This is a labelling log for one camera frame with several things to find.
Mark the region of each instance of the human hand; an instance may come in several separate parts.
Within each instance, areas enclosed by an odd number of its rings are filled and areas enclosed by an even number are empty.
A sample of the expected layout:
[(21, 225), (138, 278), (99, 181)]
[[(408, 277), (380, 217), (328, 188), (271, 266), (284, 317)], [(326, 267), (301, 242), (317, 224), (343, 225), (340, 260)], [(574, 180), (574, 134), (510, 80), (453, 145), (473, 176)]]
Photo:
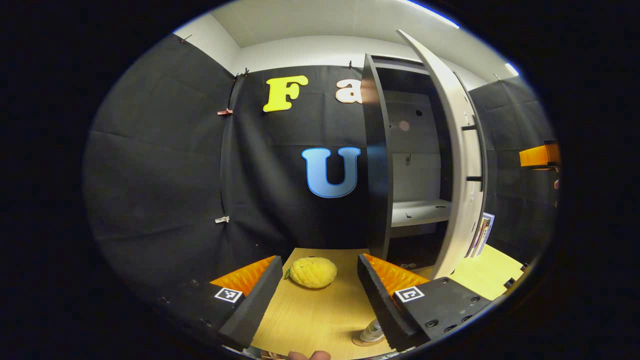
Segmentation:
[(311, 358), (304, 356), (303, 354), (295, 351), (290, 351), (288, 360), (331, 360), (331, 355), (326, 351), (315, 351)]

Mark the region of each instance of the yellow fruit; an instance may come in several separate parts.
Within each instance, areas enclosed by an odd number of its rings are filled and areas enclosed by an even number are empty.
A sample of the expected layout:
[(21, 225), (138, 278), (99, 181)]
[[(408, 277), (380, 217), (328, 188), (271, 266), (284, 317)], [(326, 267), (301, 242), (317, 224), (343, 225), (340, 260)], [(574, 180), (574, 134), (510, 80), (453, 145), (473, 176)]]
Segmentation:
[(287, 271), (293, 281), (312, 289), (324, 288), (331, 284), (338, 274), (338, 268), (329, 259), (301, 258), (293, 262)]

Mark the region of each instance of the open door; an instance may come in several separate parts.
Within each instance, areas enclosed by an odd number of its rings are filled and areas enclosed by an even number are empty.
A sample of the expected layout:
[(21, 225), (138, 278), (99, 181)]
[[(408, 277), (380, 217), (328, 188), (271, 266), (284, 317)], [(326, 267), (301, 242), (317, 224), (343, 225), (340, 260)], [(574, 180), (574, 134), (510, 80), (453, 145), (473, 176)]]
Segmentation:
[(449, 223), (431, 279), (449, 276), (467, 255), (482, 215), (486, 174), (477, 113), (457, 75), (442, 60), (402, 30), (429, 72), (442, 102), (453, 162)]

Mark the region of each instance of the ceiling light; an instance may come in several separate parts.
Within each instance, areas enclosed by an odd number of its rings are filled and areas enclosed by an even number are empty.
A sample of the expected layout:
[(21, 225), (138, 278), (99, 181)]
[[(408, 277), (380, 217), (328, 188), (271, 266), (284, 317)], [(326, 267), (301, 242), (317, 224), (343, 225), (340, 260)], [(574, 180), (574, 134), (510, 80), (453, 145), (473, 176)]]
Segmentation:
[(507, 67), (507, 69), (509, 69), (509, 71), (511, 71), (511, 73), (512, 73), (514, 76), (518, 76), (518, 72), (516, 71), (516, 69), (514, 69), (514, 68), (513, 68), (513, 66), (511, 66), (511, 64), (510, 64), (510, 63), (506, 63), (506, 64), (504, 64), (504, 66), (506, 66), (506, 67)]
[(409, 0), (396, 0), (396, 1), (399, 1), (400, 3), (403, 3), (403, 4), (407, 4), (407, 5), (411, 6), (412, 8), (418, 9), (418, 10), (424, 12), (424, 13), (428, 13), (429, 15), (437, 18), (438, 20), (440, 20), (440, 21), (442, 21), (444, 23), (446, 23), (447, 25), (453, 26), (456, 29), (460, 29), (460, 27), (457, 24), (455, 24), (453, 21), (447, 19), (446, 17), (444, 17), (444, 16), (442, 16), (440, 14), (432, 12), (431, 10), (429, 10), (427, 8), (424, 8), (421, 5), (418, 5), (416, 3), (412, 3)]

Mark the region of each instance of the white wall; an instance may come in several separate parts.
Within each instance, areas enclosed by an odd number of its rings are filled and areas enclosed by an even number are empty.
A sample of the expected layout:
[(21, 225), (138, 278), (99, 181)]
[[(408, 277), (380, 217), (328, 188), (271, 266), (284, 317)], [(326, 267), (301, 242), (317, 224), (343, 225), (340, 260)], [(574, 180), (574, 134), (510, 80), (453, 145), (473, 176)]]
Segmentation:
[[(316, 35), (286, 38), (244, 47), (238, 52), (233, 70), (230, 71), (233, 74), (244, 72), (245, 67), (251, 72), (300, 65), (349, 66), (349, 60), (352, 66), (363, 67), (365, 53), (396, 55), (419, 60), (415, 51), (407, 45), (372, 38)], [(458, 73), (467, 90), (487, 84), (484, 79), (471, 71), (449, 60), (442, 59), (442, 61)]]
[[(227, 30), (210, 13), (192, 20), (175, 30), (232, 74), (301, 65), (364, 66), (364, 54), (385, 54), (419, 60), (415, 51), (402, 44), (363, 37), (316, 35), (263, 42), (240, 48)], [(467, 90), (487, 84), (473, 72), (443, 58), (451, 70), (458, 73)]]
[(236, 68), (235, 58), (240, 51), (240, 47), (211, 13), (205, 13), (201, 17), (176, 29), (173, 33), (181, 38), (191, 35), (187, 42), (195, 45), (216, 60), (233, 75), (236, 74), (234, 72)]

